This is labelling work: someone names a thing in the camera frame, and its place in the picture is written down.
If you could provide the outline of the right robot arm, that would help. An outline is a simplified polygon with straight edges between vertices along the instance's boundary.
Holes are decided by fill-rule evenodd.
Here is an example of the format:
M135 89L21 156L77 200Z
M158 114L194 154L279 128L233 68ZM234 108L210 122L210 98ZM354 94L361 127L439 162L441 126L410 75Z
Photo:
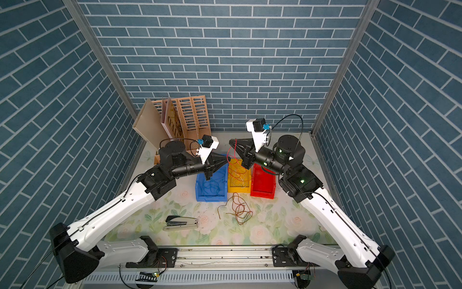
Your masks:
M283 135L272 148L252 138L234 138L229 144L242 159L244 168L258 164L279 175L283 191L313 214L339 246L329 247L299 235L287 246L294 263L312 263L328 269L349 289L373 289L387 274L394 250L369 238L340 209L322 181L303 164L305 149L297 137Z

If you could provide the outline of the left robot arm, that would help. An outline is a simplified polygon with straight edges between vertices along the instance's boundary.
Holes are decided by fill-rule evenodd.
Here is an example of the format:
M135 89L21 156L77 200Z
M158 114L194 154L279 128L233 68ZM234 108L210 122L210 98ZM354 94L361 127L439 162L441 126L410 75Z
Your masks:
M110 245L103 241L108 232L138 210L154 203L175 188L177 179L204 173L206 179L228 159L214 152L216 137L205 135L198 141L197 156L179 140L160 148L160 162L137 175L128 189L90 215L70 225L58 223L50 231L53 254L64 280L76 283L96 269L126 263L130 268L155 267L159 263L158 247L149 236Z

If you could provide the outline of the blue plastic bin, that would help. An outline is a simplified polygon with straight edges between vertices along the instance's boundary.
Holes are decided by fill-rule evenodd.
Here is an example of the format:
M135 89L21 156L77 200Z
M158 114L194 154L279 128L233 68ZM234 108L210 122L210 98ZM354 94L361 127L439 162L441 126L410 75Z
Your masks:
M196 178L196 201L198 202L226 202L227 201L227 174L228 164L226 165L225 177L219 179L205 179L204 173L198 174Z

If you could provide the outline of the yellow plastic bin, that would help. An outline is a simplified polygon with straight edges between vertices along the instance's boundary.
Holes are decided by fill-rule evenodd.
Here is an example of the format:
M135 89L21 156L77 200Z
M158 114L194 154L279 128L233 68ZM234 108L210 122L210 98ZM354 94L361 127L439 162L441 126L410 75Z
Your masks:
M227 190L229 193L251 192L251 170L241 166L242 160L231 159L228 164Z

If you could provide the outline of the red plastic bin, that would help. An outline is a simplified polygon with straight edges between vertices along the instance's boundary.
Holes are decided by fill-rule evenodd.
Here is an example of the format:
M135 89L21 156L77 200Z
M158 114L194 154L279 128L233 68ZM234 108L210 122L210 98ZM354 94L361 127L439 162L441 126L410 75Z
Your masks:
M275 192L276 176L264 172L260 165L254 164L250 196L264 199L274 199Z

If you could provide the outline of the peach desk file organizer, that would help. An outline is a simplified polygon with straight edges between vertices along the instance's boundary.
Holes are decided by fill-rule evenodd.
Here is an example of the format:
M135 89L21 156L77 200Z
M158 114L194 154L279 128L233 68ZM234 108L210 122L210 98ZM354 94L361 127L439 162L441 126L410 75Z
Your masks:
M191 96L174 98L171 100L178 112L184 138L178 138L186 146L186 150L193 156L197 156L199 149L198 140L205 134L211 135L208 109L204 96ZM162 100L153 101L158 113L161 114Z

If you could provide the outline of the pink framed printed board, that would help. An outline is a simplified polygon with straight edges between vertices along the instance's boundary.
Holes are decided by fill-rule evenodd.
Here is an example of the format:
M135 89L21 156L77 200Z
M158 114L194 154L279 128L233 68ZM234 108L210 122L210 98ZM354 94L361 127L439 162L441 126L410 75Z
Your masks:
M182 124L173 101L168 98L162 101L161 125L170 138L184 138Z

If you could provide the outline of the black grey stapler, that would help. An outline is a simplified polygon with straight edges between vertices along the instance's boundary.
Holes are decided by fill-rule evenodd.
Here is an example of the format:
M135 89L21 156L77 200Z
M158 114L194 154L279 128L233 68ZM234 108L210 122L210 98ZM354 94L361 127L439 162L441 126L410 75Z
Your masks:
M181 231L198 228L198 221L192 217L168 216L164 231Z

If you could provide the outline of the beige folder board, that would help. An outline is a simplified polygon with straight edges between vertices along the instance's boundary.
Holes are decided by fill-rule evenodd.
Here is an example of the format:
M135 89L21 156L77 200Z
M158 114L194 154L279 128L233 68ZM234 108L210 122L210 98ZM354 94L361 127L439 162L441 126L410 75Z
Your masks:
M157 149L160 148L161 141L168 138L166 130L161 125L161 115L150 99L144 103L132 128Z

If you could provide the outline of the small green circuit board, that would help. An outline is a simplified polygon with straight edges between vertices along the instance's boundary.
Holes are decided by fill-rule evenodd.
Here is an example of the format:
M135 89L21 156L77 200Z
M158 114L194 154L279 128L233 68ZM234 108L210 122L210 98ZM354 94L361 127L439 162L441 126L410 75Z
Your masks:
M296 274L297 280L300 282L310 282L312 277L310 274L307 273L297 273Z

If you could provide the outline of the aluminium mounting rail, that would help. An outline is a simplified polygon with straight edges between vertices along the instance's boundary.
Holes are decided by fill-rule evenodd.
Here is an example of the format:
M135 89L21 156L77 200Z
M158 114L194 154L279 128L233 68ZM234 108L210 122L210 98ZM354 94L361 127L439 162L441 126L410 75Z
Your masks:
M260 270L279 267L287 269L286 275L293 277L299 288L305 288L309 283L298 281L296 274L310 274L312 269L321 266L294 263L288 256L287 246L161 246L157 266L130 268L126 263L117 264L120 269L128 270L118 277L130 289L149 289L158 282L173 284L188 278L197 282L257 281L268 279Z

